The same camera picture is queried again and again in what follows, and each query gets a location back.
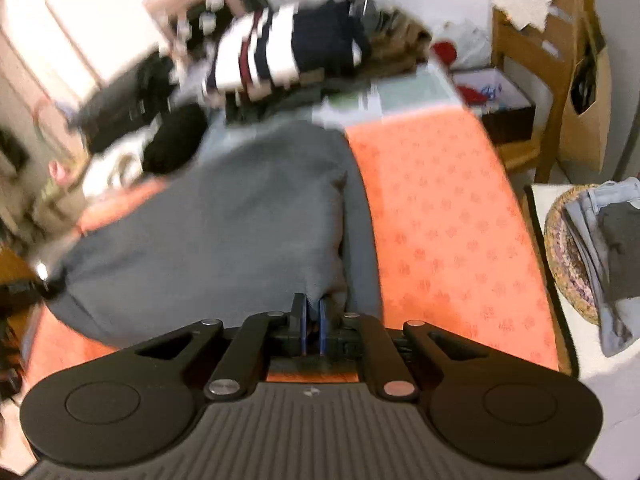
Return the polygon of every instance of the blue jeans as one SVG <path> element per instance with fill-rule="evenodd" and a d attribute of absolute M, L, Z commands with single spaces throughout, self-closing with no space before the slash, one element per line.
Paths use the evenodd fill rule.
<path fill-rule="evenodd" d="M 606 357 L 623 351 L 640 336 L 640 298 L 607 301 L 609 250 L 598 227 L 598 213 L 607 205 L 638 199 L 640 181 L 631 177 L 583 191 L 564 206 L 564 219 L 589 275 L 600 317 L 600 345 Z"/>

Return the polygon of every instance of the gray fabric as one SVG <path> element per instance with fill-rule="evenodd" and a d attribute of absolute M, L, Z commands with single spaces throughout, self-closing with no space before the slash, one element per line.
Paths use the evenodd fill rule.
<path fill-rule="evenodd" d="M 607 182 L 580 193 L 578 199 L 564 206 L 564 219 L 580 252 L 589 275 L 594 301 L 600 318 L 600 345 L 611 357 L 640 336 L 640 298 L 608 301 L 609 251 L 598 226 L 598 213 L 612 203 L 640 198 L 640 182 Z"/>
<path fill-rule="evenodd" d="M 609 250 L 610 300 L 640 296 L 640 210 L 629 202 L 600 210 L 598 224 Z"/>
<path fill-rule="evenodd" d="M 312 304 L 380 316 L 362 177 L 343 134 L 288 123 L 197 166 L 63 260 L 53 314 L 126 346 L 207 317 Z"/>

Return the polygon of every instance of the brown box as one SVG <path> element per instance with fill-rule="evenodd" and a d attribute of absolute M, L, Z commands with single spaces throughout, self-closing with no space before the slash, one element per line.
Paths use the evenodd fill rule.
<path fill-rule="evenodd" d="M 494 144 L 529 140 L 533 133 L 536 105 L 497 68 L 482 68 L 452 74 L 457 86 L 467 86 L 489 97 L 484 105 L 471 106 L 481 118 Z"/>

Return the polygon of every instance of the orange tablecloth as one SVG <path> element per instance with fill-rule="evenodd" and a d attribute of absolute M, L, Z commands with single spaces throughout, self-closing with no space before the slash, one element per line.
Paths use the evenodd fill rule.
<path fill-rule="evenodd" d="M 558 369 L 534 251 L 478 120 L 443 108 L 349 128 L 348 136 L 369 197 L 385 324 L 423 319 Z M 148 186 L 121 200 L 118 216 L 162 188 Z M 90 209 L 81 224 L 98 228 L 114 220 L 113 211 Z M 110 351 L 45 310 L 28 383 Z"/>

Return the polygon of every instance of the paper bag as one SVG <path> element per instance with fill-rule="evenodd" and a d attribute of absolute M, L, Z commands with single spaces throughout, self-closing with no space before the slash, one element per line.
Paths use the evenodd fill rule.
<path fill-rule="evenodd" d="M 611 119 L 611 68 L 594 1 L 580 0 L 578 3 L 578 8 L 584 12 L 578 17 L 581 34 L 578 35 L 572 85 L 562 115 L 559 158 L 576 160 L 594 171 L 601 171 Z M 572 91 L 589 69 L 593 95 L 586 109 L 581 110 L 578 106 L 577 110 Z"/>

